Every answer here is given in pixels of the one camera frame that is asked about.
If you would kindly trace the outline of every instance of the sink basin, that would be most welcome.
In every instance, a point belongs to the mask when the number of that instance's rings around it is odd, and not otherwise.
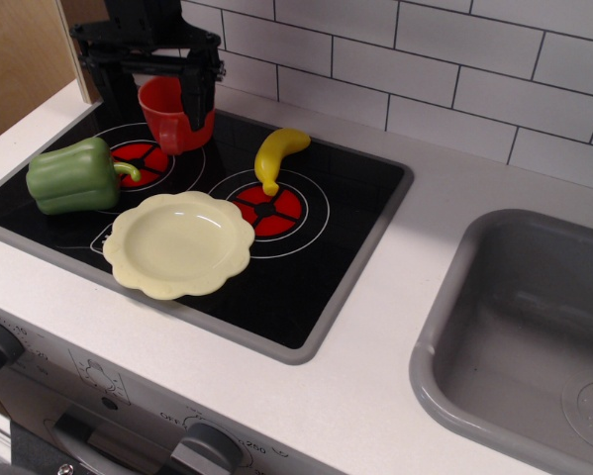
[[[505,210],[465,233],[410,364],[446,428],[593,475],[593,230]]]

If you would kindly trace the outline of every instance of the scalloped plate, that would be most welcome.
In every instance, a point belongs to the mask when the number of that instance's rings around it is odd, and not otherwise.
[[[236,205],[199,191],[155,195],[114,221],[114,278],[158,300],[206,295],[249,264],[254,230]]]

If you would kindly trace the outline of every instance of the red cup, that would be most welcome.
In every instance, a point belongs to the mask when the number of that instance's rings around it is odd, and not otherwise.
[[[188,116],[181,103],[179,78],[156,76],[138,91],[140,106],[148,128],[168,155],[194,150],[210,140],[215,129],[215,110],[206,115],[206,123],[199,131],[190,128]]]

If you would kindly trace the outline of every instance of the black cooktop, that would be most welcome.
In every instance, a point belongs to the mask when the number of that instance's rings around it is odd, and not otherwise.
[[[118,205],[104,212],[43,215],[17,171],[0,187],[0,239],[287,363],[311,358],[412,182],[410,170],[313,140],[283,160],[279,193],[254,177],[256,151],[274,128],[218,113],[201,149],[164,154],[146,124],[115,124],[103,105],[43,151],[98,136],[116,160],[142,172],[122,182]],[[254,227],[247,269],[213,294],[172,302],[119,286],[102,244],[125,210],[151,195],[199,190],[235,203]]]

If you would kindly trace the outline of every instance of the toy green bell pepper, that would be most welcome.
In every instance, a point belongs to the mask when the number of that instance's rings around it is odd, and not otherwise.
[[[140,181],[140,171],[114,162],[100,138],[85,139],[30,161],[26,182],[37,206],[46,215],[113,208],[120,198],[120,174]]]

